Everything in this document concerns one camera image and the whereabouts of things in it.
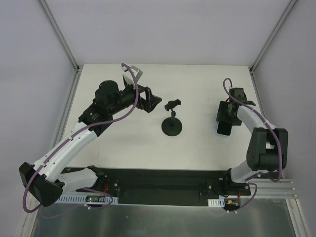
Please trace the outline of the blue case black phone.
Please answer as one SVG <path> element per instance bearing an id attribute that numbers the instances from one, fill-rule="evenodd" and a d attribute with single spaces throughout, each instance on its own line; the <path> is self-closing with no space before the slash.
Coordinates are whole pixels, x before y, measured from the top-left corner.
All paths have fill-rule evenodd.
<path id="1" fill-rule="evenodd" d="M 230 123 L 221 121 L 217 125 L 216 133 L 219 135 L 230 136 L 232 131 L 232 125 Z"/>

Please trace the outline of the black phone stand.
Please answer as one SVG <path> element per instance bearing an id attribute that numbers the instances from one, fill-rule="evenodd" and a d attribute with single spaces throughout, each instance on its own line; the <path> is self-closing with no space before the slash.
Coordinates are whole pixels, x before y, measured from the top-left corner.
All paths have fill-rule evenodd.
<path id="1" fill-rule="evenodd" d="M 177 136 L 182 131 L 182 123 L 176 118 L 176 112 L 173 110 L 178 105 L 181 105 L 181 101 L 176 99 L 168 101 L 164 106 L 166 111 L 171 111 L 171 117 L 166 118 L 161 124 L 161 129 L 167 136 Z"/>

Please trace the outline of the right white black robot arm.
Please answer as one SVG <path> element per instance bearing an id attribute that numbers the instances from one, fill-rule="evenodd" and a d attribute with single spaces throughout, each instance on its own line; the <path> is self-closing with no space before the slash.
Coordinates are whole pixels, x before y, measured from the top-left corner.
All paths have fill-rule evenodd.
<path id="1" fill-rule="evenodd" d="M 258 175 L 281 179 L 287 164 L 288 131 L 268 122 L 247 99 L 243 88 L 226 90 L 228 99 L 220 101 L 216 117 L 217 134 L 229 136 L 233 126 L 245 124 L 251 133 L 246 159 L 225 172 L 220 185 L 220 195 L 228 196 L 241 191 L 246 182 Z"/>

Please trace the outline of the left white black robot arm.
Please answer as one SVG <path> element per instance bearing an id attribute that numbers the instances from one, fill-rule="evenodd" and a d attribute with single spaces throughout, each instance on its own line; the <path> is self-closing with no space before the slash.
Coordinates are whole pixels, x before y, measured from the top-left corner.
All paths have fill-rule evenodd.
<path id="1" fill-rule="evenodd" d="M 24 162 L 19 167 L 25 188 L 23 196 L 30 193 L 41 206 L 48 207 L 66 191 L 90 188 L 99 192 L 104 188 L 104 173 L 94 165 L 70 176 L 63 175 L 62 171 L 85 146 L 116 122 L 115 114 L 128 107 L 150 113 L 162 101 L 147 86 L 127 80 L 123 83 L 124 90 L 119 90 L 115 81 L 103 81 L 95 91 L 92 104 L 79 116 L 68 135 L 44 157 L 33 164 Z"/>

